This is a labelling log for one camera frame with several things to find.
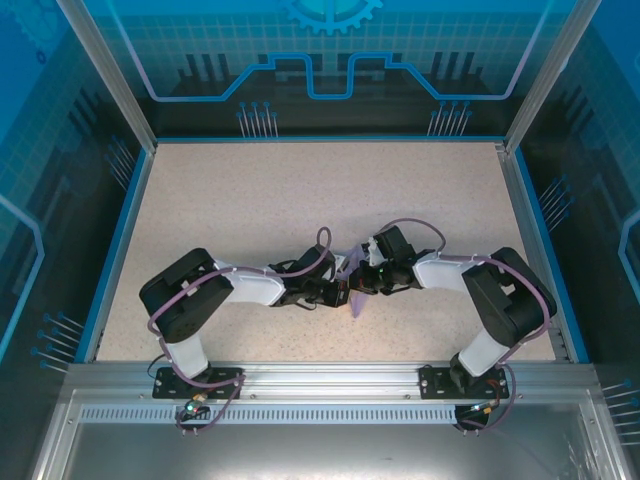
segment speckled beige floor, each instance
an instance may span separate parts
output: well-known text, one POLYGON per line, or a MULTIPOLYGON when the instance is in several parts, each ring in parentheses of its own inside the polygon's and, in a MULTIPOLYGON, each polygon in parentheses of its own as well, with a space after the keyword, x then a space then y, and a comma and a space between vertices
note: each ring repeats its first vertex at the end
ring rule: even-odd
MULTIPOLYGON (((161 145, 107 322, 99 360, 149 360, 140 287, 194 247, 262 266, 302 254, 331 227, 351 248, 402 216, 441 228, 451 253, 492 253, 522 240, 493 144, 305 143, 161 145)), ((403 225, 417 249, 437 246, 403 225)), ((223 305, 201 330, 211 360, 448 360, 480 329, 468 296, 409 291, 349 308, 223 305)), ((553 359, 547 336, 515 358, 553 359)))

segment gear logo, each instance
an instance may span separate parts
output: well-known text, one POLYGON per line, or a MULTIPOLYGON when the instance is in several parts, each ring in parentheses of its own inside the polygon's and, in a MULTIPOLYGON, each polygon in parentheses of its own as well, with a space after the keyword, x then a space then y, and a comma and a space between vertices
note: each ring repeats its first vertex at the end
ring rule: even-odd
POLYGON ((58 32, 55 0, 0 0, 0 13, 12 13, 22 32, 42 49, 58 32))
POLYGON ((313 33, 336 30, 347 33, 360 28, 362 20, 371 20, 373 10, 382 7, 381 0, 281 0, 289 12, 289 20, 297 20, 300 28, 311 27, 313 33))

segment blue glass wall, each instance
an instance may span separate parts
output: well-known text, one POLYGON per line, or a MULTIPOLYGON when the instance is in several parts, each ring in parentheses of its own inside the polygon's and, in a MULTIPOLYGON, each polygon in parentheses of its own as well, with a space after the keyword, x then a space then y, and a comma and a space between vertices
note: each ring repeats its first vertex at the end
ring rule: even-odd
POLYGON ((573 3, 87 5, 157 134, 269 137, 503 135, 573 3))
POLYGON ((140 145, 55 2, 0 1, 0 45, 0 476, 18 479, 38 453, 140 145))
POLYGON ((639 22, 638 2, 601 4, 522 145, 605 385, 640 383, 639 22))

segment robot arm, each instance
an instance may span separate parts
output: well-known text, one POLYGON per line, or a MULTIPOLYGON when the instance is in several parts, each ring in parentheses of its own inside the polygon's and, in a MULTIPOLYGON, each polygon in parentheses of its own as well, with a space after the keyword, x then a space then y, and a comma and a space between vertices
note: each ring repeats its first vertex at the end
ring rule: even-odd
MULTIPOLYGON (((222 303, 257 303, 279 307, 300 303, 339 307, 347 303, 344 282, 334 281, 345 257, 330 252, 318 266, 304 275, 279 278, 268 274, 292 274, 312 266, 324 250, 315 245, 299 259, 269 265, 262 273, 243 270, 219 275, 189 291, 185 297, 160 315, 156 326, 166 343, 171 359, 189 378, 201 374, 209 366, 198 330, 222 303)), ((140 299, 153 315, 172 297, 204 275, 230 267, 211 258, 203 248, 196 248, 163 272, 149 280, 140 290, 140 299)))
MULTIPOLYGON (((269 265, 262 273, 238 270, 218 275, 190 291, 156 321, 175 365, 189 378, 207 369, 197 332, 223 302, 308 309, 301 302, 340 307, 347 303, 350 290, 393 295, 409 288, 447 288, 469 293, 483 324, 476 338, 451 360, 451 378, 464 392, 543 324, 540 303, 513 276, 475 257, 446 256, 433 250, 416 253, 397 226, 362 245, 365 260, 357 265, 347 265, 345 257, 329 253, 312 270, 291 277, 319 260, 323 249, 315 245, 300 259, 269 265), (346 280, 339 280, 338 273, 346 280)), ((542 295, 550 315, 555 314, 550 293, 514 250, 502 248, 491 258, 519 272, 542 295)), ((140 298, 153 315, 198 278, 225 267, 206 250, 192 250, 147 282, 140 298)))
MULTIPOLYGON (((543 325, 542 307, 530 289, 475 256, 448 256, 433 250, 416 253, 395 226, 371 237, 363 249, 368 261, 361 261, 349 276, 353 290, 392 295, 408 288, 446 288, 471 296, 483 328, 451 360, 450 374, 461 391, 543 325)), ((522 275, 541 294, 549 316, 556 313, 555 300, 515 250, 502 248, 491 258, 522 275)))

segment black mounting plate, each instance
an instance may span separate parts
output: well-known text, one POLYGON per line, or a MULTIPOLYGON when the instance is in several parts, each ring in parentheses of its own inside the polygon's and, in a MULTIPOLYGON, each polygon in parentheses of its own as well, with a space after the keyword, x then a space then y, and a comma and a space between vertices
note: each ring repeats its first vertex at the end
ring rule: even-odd
MULTIPOLYGON (((230 378, 242 375, 241 368, 208 368, 194 380, 202 383, 217 383, 229 380, 230 378)), ((211 400, 227 400, 236 389, 232 383, 224 387, 216 388, 207 392, 207 397, 211 400)), ((204 389, 194 387, 184 382, 176 375, 171 367, 159 368, 156 372, 156 379, 153 385, 153 398, 158 399, 183 399, 189 400, 194 395, 202 393, 204 389)))
POLYGON ((509 398, 509 387, 503 369, 492 368, 472 385, 466 394, 462 394, 449 375, 449 367, 425 365, 418 369, 420 398, 422 400, 492 400, 496 391, 487 384, 495 380, 500 384, 500 400, 509 398))

